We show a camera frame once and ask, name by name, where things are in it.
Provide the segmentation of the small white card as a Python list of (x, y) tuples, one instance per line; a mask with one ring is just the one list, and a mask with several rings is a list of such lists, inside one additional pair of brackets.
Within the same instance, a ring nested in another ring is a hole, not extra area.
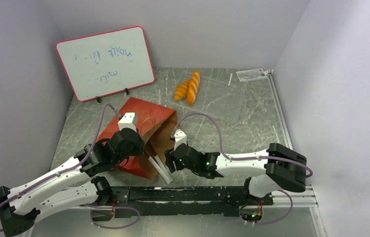
[(244, 71), (237, 71), (236, 75), (240, 82), (249, 82), (255, 81), (260, 79), (267, 79), (269, 72), (263, 69), (252, 69), (252, 70), (244, 70)]

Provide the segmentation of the long orange baguette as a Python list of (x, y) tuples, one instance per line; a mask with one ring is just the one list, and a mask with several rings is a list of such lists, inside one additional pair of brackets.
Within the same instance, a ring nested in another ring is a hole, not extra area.
[(201, 75), (199, 71), (194, 71), (188, 81), (186, 100), (188, 105), (192, 106), (196, 101), (197, 92), (201, 83)]

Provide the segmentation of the red framed whiteboard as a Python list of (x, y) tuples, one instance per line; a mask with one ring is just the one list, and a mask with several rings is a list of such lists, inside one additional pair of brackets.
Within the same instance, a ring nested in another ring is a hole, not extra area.
[(59, 41), (55, 48), (80, 102), (123, 93), (156, 81), (141, 26)]

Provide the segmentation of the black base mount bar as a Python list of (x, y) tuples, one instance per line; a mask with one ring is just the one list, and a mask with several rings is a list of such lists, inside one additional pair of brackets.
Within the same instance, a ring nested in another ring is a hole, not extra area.
[(211, 215), (238, 217), (243, 206), (272, 205), (272, 194), (254, 197), (243, 186), (128, 187), (98, 185), (94, 206), (120, 207), (114, 218), (141, 216)]

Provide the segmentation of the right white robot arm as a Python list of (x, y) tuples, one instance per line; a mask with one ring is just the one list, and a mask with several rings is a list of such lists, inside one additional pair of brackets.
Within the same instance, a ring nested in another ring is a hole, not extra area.
[(277, 190), (303, 193), (311, 173), (305, 156), (279, 143), (271, 143), (268, 149), (254, 153), (225, 155), (202, 153), (180, 144), (166, 150), (165, 157), (170, 172), (188, 169), (206, 179), (245, 175), (242, 199), (247, 204), (255, 204)]

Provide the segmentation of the white marker pen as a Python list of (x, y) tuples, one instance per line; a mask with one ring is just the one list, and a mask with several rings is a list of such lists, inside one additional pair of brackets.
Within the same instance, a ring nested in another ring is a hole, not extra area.
[(233, 77), (233, 73), (230, 73), (230, 77), (229, 77), (227, 86), (230, 86), (231, 85), (232, 77)]

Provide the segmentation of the small striped orange croissant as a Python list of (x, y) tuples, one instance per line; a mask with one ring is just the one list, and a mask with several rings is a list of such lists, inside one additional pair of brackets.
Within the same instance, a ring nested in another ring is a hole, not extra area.
[(174, 100), (180, 101), (187, 97), (187, 90), (188, 90), (189, 81), (184, 81), (179, 84), (175, 89)]

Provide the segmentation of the red paper bag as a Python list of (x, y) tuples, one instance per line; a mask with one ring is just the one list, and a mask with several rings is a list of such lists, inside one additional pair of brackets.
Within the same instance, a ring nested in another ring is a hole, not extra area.
[(135, 176), (154, 179), (159, 172), (149, 161), (149, 157), (159, 157), (166, 161), (165, 151), (174, 147), (170, 140), (171, 133), (178, 122), (177, 111), (149, 101), (131, 97), (119, 110), (121, 114), (135, 113), (138, 117), (136, 128), (146, 143), (145, 154), (130, 157), (127, 161), (113, 167)]

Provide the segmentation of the white handled metal tongs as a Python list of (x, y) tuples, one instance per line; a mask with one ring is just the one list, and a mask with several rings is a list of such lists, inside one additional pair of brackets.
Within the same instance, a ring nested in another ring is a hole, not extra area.
[(156, 171), (161, 175), (167, 184), (170, 184), (173, 181), (173, 178), (169, 175), (165, 165), (163, 164), (161, 158), (158, 155), (151, 156), (149, 153), (145, 152), (148, 155), (148, 160), (151, 165), (156, 169)]

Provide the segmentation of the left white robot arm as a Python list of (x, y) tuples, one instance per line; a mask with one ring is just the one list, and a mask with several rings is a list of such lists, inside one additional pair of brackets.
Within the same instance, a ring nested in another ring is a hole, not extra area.
[(59, 167), (16, 188), (0, 187), (1, 232), (6, 237), (28, 236), (40, 220), (85, 204), (106, 205), (113, 200), (109, 171), (130, 156), (142, 155), (140, 135), (123, 128), (109, 139), (86, 145)]

